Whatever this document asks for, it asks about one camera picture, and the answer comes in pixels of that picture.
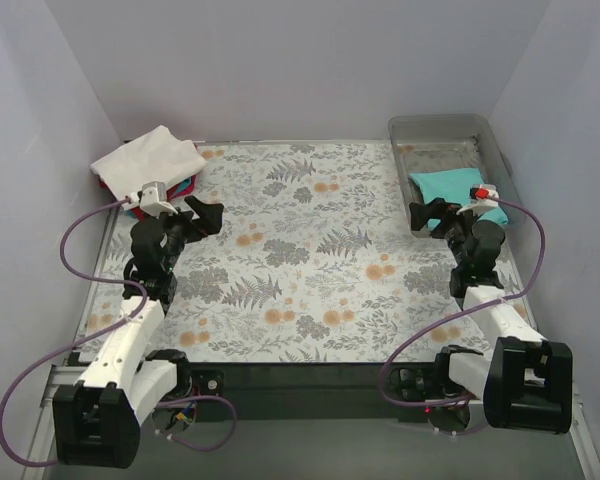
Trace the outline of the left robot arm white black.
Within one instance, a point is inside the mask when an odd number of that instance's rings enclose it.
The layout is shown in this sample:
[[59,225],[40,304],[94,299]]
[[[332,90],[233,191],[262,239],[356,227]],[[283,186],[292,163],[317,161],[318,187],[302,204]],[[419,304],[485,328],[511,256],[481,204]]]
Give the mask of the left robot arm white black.
[[177,289],[174,268],[189,243],[216,235],[224,207],[194,196],[187,210],[152,201],[145,219],[130,231],[131,258],[123,273],[117,328],[107,333],[96,357],[53,401],[55,443],[60,463],[127,468],[134,461],[141,426],[164,398],[185,398],[193,386],[185,354],[147,354]]

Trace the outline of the teal t shirt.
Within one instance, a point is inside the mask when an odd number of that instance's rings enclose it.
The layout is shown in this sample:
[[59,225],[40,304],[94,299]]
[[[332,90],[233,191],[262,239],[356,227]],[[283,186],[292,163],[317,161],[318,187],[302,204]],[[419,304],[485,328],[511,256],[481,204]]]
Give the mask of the teal t shirt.
[[411,173],[409,179],[418,187],[422,200],[428,204],[436,198],[465,207],[471,203],[470,190],[486,185],[497,193],[496,187],[488,184],[477,168],[460,168],[431,173]]

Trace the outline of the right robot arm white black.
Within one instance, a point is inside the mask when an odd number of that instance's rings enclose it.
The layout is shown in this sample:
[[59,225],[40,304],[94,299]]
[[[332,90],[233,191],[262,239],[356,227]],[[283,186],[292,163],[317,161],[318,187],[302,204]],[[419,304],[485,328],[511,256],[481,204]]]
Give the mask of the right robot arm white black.
[[547,340],[505,300],[496,272],[505,232],[480,217],[495,203],[485,189],[478,193],[467,207],[442,198],[409,205],[413,231],[436,221],[429,235],[445,241],[456,261],[450,294],[492,348],[489,355],[458,345],[443,348],[435,357],[433,387],[444,397],[465,391],[481,400],[492,427],[565,434],[572,420],[572,352]]

